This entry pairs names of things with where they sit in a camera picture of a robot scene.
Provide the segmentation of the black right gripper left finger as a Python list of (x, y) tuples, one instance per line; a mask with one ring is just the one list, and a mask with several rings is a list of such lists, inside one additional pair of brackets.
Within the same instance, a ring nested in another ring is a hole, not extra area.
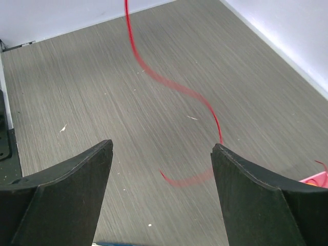
[(1, 185), (1, 245), (91, 245), (113, 142)]

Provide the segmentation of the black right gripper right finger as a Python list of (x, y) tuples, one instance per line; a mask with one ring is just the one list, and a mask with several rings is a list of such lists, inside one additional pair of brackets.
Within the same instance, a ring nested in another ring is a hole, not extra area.
[(327, 245), (327, 189), (292, 180), (217, 144), (213, 172), (229, 245)]

